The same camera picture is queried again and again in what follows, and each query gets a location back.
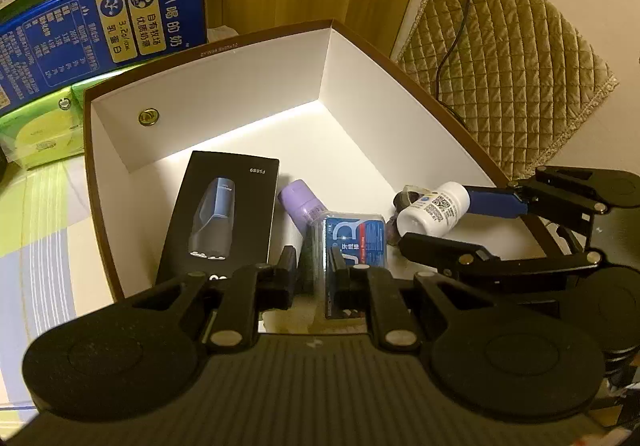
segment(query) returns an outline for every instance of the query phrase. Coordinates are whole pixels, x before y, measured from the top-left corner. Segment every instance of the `black product box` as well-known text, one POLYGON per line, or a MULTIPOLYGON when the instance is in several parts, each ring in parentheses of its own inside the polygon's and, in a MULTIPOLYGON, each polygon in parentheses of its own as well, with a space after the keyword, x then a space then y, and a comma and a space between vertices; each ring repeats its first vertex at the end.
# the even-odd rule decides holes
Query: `black product box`
POLYGON ((156 284, 186 272, 230 277, 265 263, 280 161, 194 151, 164 240, 156 284))

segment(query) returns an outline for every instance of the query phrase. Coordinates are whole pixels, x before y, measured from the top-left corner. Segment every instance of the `beige quilted mat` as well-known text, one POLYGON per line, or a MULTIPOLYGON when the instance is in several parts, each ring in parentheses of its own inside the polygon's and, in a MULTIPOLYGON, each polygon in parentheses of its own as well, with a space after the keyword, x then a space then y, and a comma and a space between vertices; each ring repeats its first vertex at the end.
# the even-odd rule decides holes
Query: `beige quilted mat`
MULTIPOLYGON (((464 0, 423 0, 398 64, 433 93, 464 0)), ((509 178, 547 162, 617 85, 547 0, 472 0, 440 74, 440 100, 509 178)))

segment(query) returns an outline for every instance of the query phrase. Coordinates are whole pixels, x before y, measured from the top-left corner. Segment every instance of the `ribbed black surface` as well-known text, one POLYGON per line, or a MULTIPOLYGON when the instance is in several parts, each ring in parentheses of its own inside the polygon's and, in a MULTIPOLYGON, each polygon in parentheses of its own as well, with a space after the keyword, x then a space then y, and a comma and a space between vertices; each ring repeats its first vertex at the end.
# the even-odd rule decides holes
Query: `ribbed black surface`
POLYGON ((476 415, 443 396, 416 358, 381 352, 366 335, 265 335, 248 352, 214 356, 156 412, 101 424, 43 414, 9 445, 568 446, 597 431, 584 415, 543 425, 476 415))

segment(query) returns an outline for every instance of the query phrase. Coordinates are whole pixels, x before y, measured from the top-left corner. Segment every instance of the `open box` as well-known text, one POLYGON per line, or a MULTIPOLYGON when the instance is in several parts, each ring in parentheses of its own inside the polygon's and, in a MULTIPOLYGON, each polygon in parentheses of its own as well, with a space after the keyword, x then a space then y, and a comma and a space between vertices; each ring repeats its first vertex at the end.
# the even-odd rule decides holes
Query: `open box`
MULTIPOLYGON (((335 21, 270 29, 193 48, 86 92, 92 213, 115 299, 150 287, 191 151, 280 160, 331 210, 392 213, 405 184, 503 186, 468 132, 418 84, 335 21), (159 120, 142 126, 154 108, 159 120)), ((558 253, 537 218, 467 215, 449 238, 504 258, 558 253)), ((302 237, 276 203, 270 260, 302 237)), ((389 253, 389 269, 417 266, 389 253)))

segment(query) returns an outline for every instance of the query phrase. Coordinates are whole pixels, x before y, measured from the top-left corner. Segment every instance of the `red stripe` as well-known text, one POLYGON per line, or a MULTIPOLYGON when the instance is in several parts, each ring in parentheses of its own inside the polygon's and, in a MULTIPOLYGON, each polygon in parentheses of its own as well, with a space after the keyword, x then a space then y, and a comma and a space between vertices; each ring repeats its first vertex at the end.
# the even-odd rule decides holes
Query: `red stripe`
POLYGON ((360 263, 366 263, 366 258, 367 258, 367 249, 365 248, 364 245, 364 223, 361 223, 359 225, 360 228, 360 263))

